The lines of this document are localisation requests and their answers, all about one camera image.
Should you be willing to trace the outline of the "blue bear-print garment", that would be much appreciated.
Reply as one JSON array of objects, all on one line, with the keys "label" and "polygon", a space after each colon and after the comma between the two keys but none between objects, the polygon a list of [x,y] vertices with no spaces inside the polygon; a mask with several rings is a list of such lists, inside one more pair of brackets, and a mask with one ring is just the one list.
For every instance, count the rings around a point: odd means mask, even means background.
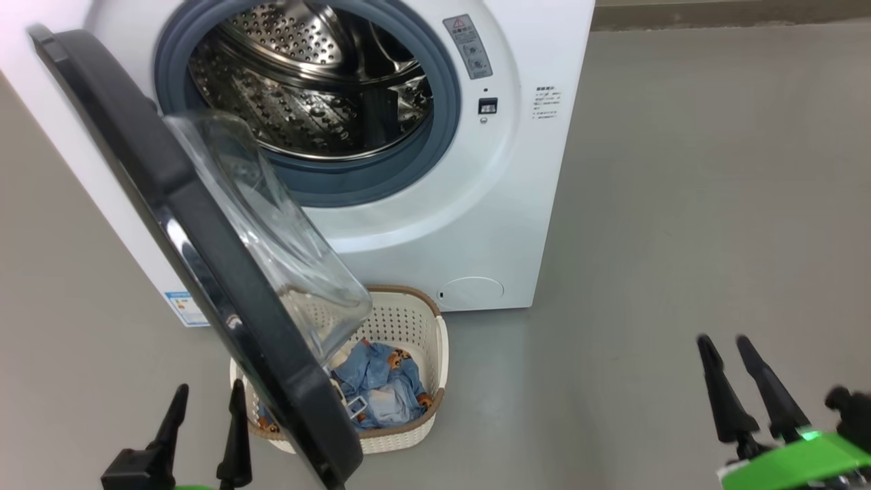
[{"label": "blue bear-print garment", "polygon": [[410,424],[433,404],[411,354],[383,342],[361,339],[331,376],[358,432]]}]

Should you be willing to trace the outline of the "cream perforated laundry basket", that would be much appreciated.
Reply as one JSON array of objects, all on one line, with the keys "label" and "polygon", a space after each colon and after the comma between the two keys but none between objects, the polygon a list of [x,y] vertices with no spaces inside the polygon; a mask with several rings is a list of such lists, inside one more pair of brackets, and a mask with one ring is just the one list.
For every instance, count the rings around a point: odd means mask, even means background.
[{"label": "cream perforated laundry basket", "polygon": [[383,342],[408,351],[416,361],[424,389],[432,396],[429,412],[417,421],[396,428],[359,432],[365,454],[397,452],[416,446],[429,434],[444,399],[448,380],[449,341],[447,326],[435,302],[422,291],[410,287],[374,286],[373,305],[364,324],[327,363],[327,375],[348,410],[348,402],[332,379],[331,370],[345,361],[361,339]]}]

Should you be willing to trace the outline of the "blue energy label sticker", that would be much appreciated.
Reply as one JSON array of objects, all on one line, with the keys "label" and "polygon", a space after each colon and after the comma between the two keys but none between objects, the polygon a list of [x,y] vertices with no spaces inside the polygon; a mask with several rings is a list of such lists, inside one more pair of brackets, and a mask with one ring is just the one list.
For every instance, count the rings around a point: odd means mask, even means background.
[{"label": "blue energy label sticker", "polygon": [[210,325],[206,315],[188,291],[166,291],[163,294],[183,325],[187,327]]}]

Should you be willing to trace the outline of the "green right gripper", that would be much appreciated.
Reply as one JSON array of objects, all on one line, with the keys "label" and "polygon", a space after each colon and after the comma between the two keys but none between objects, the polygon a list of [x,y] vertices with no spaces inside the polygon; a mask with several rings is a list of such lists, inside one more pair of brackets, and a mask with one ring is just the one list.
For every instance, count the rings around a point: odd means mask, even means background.
[{"label": "green right gripper", "polygon": [[696,344],[718,440],[734,444],[741,460],[719,469],[722,490],[796,490],[871,466],[871,453],[837,432],[802,432],[810,426],[808,417],[752,341],[738,335],[738,352],[744,368],[756,382],[770,419],[772,437],[792,442],[764,453],[762,444],[753,437],[759,431],[758,422],[734,393],[712,339],[701,334]]}]

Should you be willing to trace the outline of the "black round glass washer door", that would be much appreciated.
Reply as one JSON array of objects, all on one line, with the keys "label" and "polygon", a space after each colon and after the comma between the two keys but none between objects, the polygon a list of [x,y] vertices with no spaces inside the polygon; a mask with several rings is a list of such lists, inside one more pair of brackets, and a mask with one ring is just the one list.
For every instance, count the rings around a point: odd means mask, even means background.
[{"label": "black round glass washer door", "polygon": [[292,198],[241,118],[161,116],[88,31],[28,28],[35,53],[97,144],[161,253],[280,434],[345,490],[360,438],[327,363],[372,297]]}]

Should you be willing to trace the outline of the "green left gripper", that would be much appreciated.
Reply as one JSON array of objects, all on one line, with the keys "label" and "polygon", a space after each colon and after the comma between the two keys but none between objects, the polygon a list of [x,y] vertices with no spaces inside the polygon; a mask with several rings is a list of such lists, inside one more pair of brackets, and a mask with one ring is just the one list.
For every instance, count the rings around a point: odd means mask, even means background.
[{"label": "green left gripper", "polygon": [[178,429],[186,418],[189,387],[177,388],[154,440],[146,448],[122,449],[102,475],[103,490],[237,490],[252,483],[251,444],[244,383],[233,382],[231,415],[224,457],[217,467],[220,486],[176,486],[174,460]]}]

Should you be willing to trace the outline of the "white front-load washing machine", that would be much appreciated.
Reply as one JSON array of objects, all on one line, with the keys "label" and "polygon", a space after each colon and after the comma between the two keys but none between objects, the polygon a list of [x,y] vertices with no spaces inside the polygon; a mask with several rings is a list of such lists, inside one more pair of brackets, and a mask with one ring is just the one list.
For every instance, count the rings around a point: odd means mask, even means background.
[{"label": "white front-load washing machine", "polygon": [[[27,31],[39,24],[53,32],[90,32],[159,115],[175,115],[159,107],[152,65],[159,35],[183,2],[0,0],[0,71],[171,310],[164,292],[187,291],[186,286],[137,219]],[[415,288],[446,310],[436,301],[442,285],[460,277],[489,277],[504,286],[497,309],[530,307],[596,0],[411,3],[444,42],[460,79],[459,127],[444,157],[404,191],[351,207],[305,206],[285,184],[361,282]],[[482,38],[491,77],[470,79],[442,24],[463,14],[470,15]],[[539,86],[562,90],[554,120],[531,118]],[[481,97],[497,97],[498,113],[477,114]]]}]

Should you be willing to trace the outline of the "small printed text label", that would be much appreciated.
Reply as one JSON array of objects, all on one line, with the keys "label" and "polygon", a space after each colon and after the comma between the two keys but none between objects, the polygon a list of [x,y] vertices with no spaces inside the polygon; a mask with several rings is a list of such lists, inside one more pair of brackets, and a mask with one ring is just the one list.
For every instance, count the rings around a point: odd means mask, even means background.
[{"label": "small printed text label", "polygon": [[531,107],[532,120],[554,120],[562,108],[562,90],[557,86],[536,87]]}]

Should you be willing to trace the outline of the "grey warning label sticker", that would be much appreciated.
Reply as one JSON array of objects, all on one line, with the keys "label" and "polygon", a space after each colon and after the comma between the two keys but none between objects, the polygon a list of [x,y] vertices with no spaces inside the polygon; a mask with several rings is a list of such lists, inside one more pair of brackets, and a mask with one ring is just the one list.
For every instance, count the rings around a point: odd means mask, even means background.
[{"label": "grey warning label sticker", "polygon": [[445,18],[442,24],[454,41],[470,79],[481,80],[481,78],[491,77],[493,70],[487,50],[470,15]]}]

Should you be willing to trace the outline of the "round white filter cover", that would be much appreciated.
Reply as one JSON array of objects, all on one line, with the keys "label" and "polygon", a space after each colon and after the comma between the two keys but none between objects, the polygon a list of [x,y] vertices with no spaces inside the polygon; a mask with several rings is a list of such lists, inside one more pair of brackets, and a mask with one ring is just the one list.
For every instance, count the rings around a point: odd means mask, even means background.
[{"label": "round white filter cover", "polygon": [[467,276],[447,282],[436,293],[436,301],[446,310],[472,311],[497,309],[504,286],[489,277]]}]

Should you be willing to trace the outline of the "grey rubber door gasket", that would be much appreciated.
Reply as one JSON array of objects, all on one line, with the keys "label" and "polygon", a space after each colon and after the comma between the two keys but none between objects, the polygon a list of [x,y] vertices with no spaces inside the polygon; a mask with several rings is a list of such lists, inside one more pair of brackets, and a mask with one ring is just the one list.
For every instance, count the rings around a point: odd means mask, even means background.
[{"label": "grey rubber door gasket", "polygon": [[[461,85],[447,47],[430,22],[413,9],[411,0],[304,1],[348,10],[379,25],[404,44],[427,76],[433,94],[432,111],[404,142],[364,159],[297,159],[264,148],[254,133],[253,137],[283,183],[305,206],[351,207],[404,191],[441,161],[459,127]],[[224,19],[240,10],[273,2],[277,0],[184,0],[178,6],[159,35],[152,65],[154,90],[165,114],[217,110],[200,95],[188,71],[194,48]]]}]

